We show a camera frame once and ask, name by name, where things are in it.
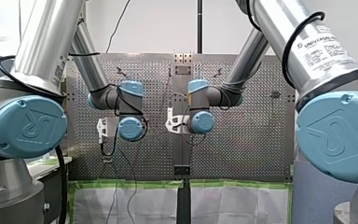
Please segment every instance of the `black cable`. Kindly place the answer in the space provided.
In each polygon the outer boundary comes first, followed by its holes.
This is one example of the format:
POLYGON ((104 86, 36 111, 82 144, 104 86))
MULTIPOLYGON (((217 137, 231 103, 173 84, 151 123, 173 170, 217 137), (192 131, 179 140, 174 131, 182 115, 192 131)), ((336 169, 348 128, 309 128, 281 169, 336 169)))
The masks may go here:
POLYGON ((130 1, 131 1, 131 0, 128 0, 128 1, 127 1, 127 3, 126 3, 126 6, 124 6, 123 11, 121 12, 120 17, 118 18, 118 21, 117 21, 117 24, 116 24, 115 31, 114 31, 114 32, 110 35, 110 38, 109 38, 109 45, 107 46, 106 53, 109 51, 110 46, 112 45, 112 39, 113 39, 113 36, 114 36, 114 35, 116 34, 116 32, 117 32, 117 28, 118 28, 118 26, 120 25, 121 19, 123 18, 124 13, 126 12, 126 10, 127 10, 127 6, 129 5, 130 1))
MULTIPOLYGON (((221 94, 221 95, 224 95, 224 96, 226 97, 226 100, 227 100, 227 102, 228 102, 227 108, 224 108, 224 107, 222 107, 222 106, 219 106, 219 108, 220 108, 221 110, 229 110, 229 109, 231 108, 231 100, 229 99, 227 93, 226 93, 224 90, 222 90, 221 88, 219 88, 219 87, 215 87, 215 86, 209 86, 209 87, 219 90, 219 91, 220 91, 220 94, 221 94)), ((223 97, 220 97, 220 103, 219 103, 219 104, 222 104, 222 99, 223 99, 223 97)))
POLYGON ((293 88, 295 88, 295 85, 293 85, 293 82, 290 80, 288 76, 288 61, 289 61, 290 50, 292 49, 292 46, 295 43, 296 38, 304 30, 304 28, 315 20, 318 19, 321 21, 324 20, 324 16, 325 14, 322 11, 314 12, 310 16, 308 16, 304 21, 302 21, 297 26, 297 28, 295 29, 295 31, 292 33, 289 40, 287 41, 286 46, 284 47, 284 51, 282 55, 282 73, 283 73, 284 80, 287 82, 287 84, 289 84, 293 88))
POLYGON ((185 140, 191 147, 197 147, 199 145, 201 145, 203 143, 203 141, 205 140, 206 138, 206 133, 202 136, 202 139, 198 142, 198 143, 190 143, 188 142, 187 140, 185 140))
POLYGON ((250 0, 246 0, 246 10, 248 11, 248 18, 249 18, 249 22, 254 26, 254 28, 258 31, 261 32, 260 27, 255 23, 254 18, 252 16, 252 12, 251 12, 251 1, 250 0))
POLYGON ((124 102, 127 106, 131 107, 133 110, 135 110, 137 113, 139 113, 139 115, 144 114, 141 110, 139 110, 138 108, 136 108, 135 106, 130 104, 128 101, 124 100, 124 98, 123 98, 123 96, 121 94, 121 89, 120 89, 119 86, 117 86, 116 90, 117 90, 117 96, 122 102, 124 102))
POLYGON ((43 90, 40 90, 38 88, 35 88, 33 86, 30 86, 28 84, 25 84, 23 82, 21 82, 20 80, 16 79, 14 76, 12 76, 7 70, 6 68, 2 65, 2 62, 6 61, 6 60, 13 60, 15 59, 16 56, 14 55, 9 55, 9 56, 5 56, 5 57, 0 57, 0 71, 5 75, 7 76, 8 78, 10 78, 11 80, 13 80, 15 83, 17 83, 18 85, 26 88, 26 89, 29 89, 31 93, 33 94, 36 94, 36 95, 43 95, 43 96, 47 96, 47 97, 51 97, 51 98, 58 98, 58 99, 64 99, 66 98, 66 95, 65 94, 62 94, 62 95, 59 95, 59 94, 56 94, 56 93, 52 93, 52 92, 49 92, 49 91, 43 91, 43 90))
POLYGON ((110 215, 112 214, 113 207, 115 206, 115 202, 116 202, 116 193, 117 193, 118 178, 117 178, 117 168, 116 168, 114 162, 113 162, 113 169, 114 169, 114 171, 115 171, 116 185, 115 185, 115 191, 113 192, 113 196, 112 196, 112 197, 113 197, 113 201, 112 201, 112 204, 110 205, 109 213, 107 214, 106 224, 109 224, 110 215))
POLYGON ((145 123, 145 130, 144 130, 144 133, 142 134, 142 136, 138 139, 135 139, 133 141, 130 141, 130 142, 139 142, 141 141, 147 134, 147 131, 149 130, 149 124, 147 123, 147 120, 145 119, 145 117, 142 117, 142 120, 144 121, 145 123))
MULTIPOLYGON (((186 113, 187 113, 187 111, 188 111, 188 109, 190 108, 190 105, 187 105, 187 107, 186 107, 186 109, 185 109, 185 113, 183 114, 183 116, 182 116, 182 123, 185 123, 185 115, 186 115, 186 113)), ((192 143, 190 143, 189 141, 187 141, 187 139, 185 139, 185 141, 191 146, 191 147, 196 147, 196 146, 199 146, 201 143, 203 143, 203 141, 205 140, 205 138, 206 138, 206 134, 205 135, 203 135, 203 137, 202 137, 202 139, 198 142, 198 143, 196 143, 196 144, 192 144, 192 143)))
POLYGON ((111 153, 106 153, 103 149, 103 143, 100 144, 101 146, 101 153, 103 154, 103 156, 105 157, 112 157, 113 154, 115 153, 116 150, 116 143, 117 143, 117 132, 118 132, 118 127, 116 128, 116 132, 115 132, 115 137, 113 138, 113 151, 111 153))
POLYGON ((132 216, 131 211, 130 211, 130 203, 131 203, 132 198, 135 197, 136 193, 138 192, 138 182, 137 182, 136 174, 133 171, 133 166, 131 165, 130 160, 127 158, 126 154, 124 154, 123 150, 121 150, 120 147, 117 147, 117 148, 118 148, 118 151, 120 151, 121 155, 124 157, 124 160, 126 160, 127 164, 130 166, 132 178, 133 178, 133 180, 135 182, 135 191, 130 196, 130 198, 129 198, 128 202, 127 202, 127 213, 129 214, 129 216, 131 218, 132 224, 135 224, 135 220, 133 219, 133 216, 132 216))
POLYGON ((61 151, 60 145, 55 147, 55 151, 57 154, 58 164, 60 165, 60 173, 61 173, 61 213, 59 224, 65 224, 66 220, 66 202, 68 200, 68 180, 66 178, 66 169, 65 169, 65 161, 63 160, 63 155, 61 151))
POLYGON ((94 53, 69 53, 69 56, 72 57, 89 57, 89 56, 95 56, 100 55, 100 52, 94 52, 94 53))

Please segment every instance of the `silver cylinder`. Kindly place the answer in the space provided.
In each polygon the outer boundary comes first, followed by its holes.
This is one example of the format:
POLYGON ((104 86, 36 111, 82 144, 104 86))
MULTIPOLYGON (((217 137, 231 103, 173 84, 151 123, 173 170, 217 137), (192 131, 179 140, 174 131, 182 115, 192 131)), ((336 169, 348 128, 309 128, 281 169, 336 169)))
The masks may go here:
MULTIPOLYGON (((299 0, 252 0, 251 11, 280 60, 291 34, 310 15, 299 0)), ((300 99, 333 78, 356 69, 358 63, 320 20, 307 25, 290 50, 289 78, 300 99)))
POLYGON ((228 90, 241 92, 245 87, 246 81, 255 74, 268 48, 269 42, 263 33, 253 29, 235 60, 223 86, 228 90))
POLYGON ((0 203, 0 223, 43 224, 44 204, 43 184, 35 181, 26 193, 0 203))
MULTIPOLYGON (((81 22, 76 30, 71 46, 72 53, 88 54, 95 52, 87 26, 81 22)), ((89 91, 97 91, 108 85, 98 56, 74 57, 75 63, 89 91)))
POLYGON ((11 75, 60 94, 63 68, 85 0, 37 0, 11 75))

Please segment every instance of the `white wall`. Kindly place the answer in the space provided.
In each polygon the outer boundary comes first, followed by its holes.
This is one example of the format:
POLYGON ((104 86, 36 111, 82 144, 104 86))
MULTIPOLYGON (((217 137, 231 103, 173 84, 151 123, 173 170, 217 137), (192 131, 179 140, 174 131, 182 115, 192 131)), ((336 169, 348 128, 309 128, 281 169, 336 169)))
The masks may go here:
MULTIPOLYGON (((127 0, 91 0, 86 18, 98 51, 109 37, 127 0)), ((132 0, 109 52, 190 52, 197 48, 197 1, 132 0)))
POLYGON ((358 61, 358 1, 303 0, 310 11, 326 13, 325 23, 358 61))
MULTIPOLYGON (((326 12, 326 24, 358 60, 358 1, 304 0, 326 12)), ((127 0, 91 0, 87 23, 97 50, 105 50, 127 0)), ((197 1, 132 0, 110 52, 197 51, 197 1)), ((252 26, 234 0, 205 0, 203 52, 237 54, 252 26)))

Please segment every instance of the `perforated metal panel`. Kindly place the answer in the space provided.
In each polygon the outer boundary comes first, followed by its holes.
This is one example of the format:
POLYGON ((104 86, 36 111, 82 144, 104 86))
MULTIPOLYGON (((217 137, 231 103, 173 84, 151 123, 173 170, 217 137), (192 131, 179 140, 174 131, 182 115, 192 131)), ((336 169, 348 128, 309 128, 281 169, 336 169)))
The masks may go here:
MULTIPOLYGON (((232 65, 227 57, 214 55, 195 55, 193 64, 195 77, 213 85, 224 81, 232 65)), ((191 177, 287 180, 293 161, 294 97, 277 58, 266 57, 240 106, 212 109, 216 124, 192 149, 191 177), (273 98, 273 92, 280 97, 273 98)))
MULTIPOLYGON (((134 167, 138 179, 173 179, 172 138, 164 126, 168 100, 172 93, 171 54, 105 54, 103 69, 108 79, 140 80, 145 85, 144 112, 149 123, 147 136, 139 143, 118 140, 134 167), (118 68, 127 76, 117 73, 118 68)), ((193 78, 208 78, 219 85, 233 64, 233 55, 194 55, 193 78), (219 68, 221 76, 213 77, 219 68)), ((99 118, 114 116, 86 104, 87 88, 76 66, 69 62, 68 76, 68 147, 74 162, 72 179, 115 177, 114 165, 103 164, 96 124, 99 118)), ((205 142, 191 154, 191 177, 284 180, 293 158, 293 90, 287 89, 276 59, 267 57, 245 92, 244 104, 229 111, 213 109, 216 126, 205 142), (271 91, 282 96, 272 99, 271 91)), ((112 145, 106 144, 106 150, 112 145)), ((133 179, 126 160, 116 152, 114 164, 119 178, 133 179)))

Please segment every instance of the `blue joint cap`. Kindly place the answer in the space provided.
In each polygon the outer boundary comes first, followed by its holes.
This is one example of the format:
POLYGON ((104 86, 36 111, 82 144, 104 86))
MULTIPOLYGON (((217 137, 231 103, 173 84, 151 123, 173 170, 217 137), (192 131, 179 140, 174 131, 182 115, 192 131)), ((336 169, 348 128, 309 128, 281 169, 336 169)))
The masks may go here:
POLYGON ((118 124, 118 134, 127 141, 134 141, 141 137, 142 123, 134 117, 126 117, 118 124))
POLYGON ((87 95, 87 105, 89 105, 91 108, 98 109, 97 106, 92 103, 91 94, 87 95))
POLYGON ((200 111, 191 120, 193 133, 209 133, 214 126, 214 118, 210 112, 200 111))
POLYGON ((143 97, 144 96, 144 84, 139 81, 122 81, 120 83, 120 89, 131 95, 143 97))
POLYGON ((209 86, 209 81, 205 79, 195 79, 188 83, 188 93, 193 93, 195 91, 200 91, 209 86))
POLYGON ((0 156, 30 159, 55 148, 66 132, 62 107, 49 98, 31 95, 0 107, 0 156))
POLYGON ((358 92, 315 97, 300 111, 296 124, 299 148, 316 168, 358 183, 358 92))

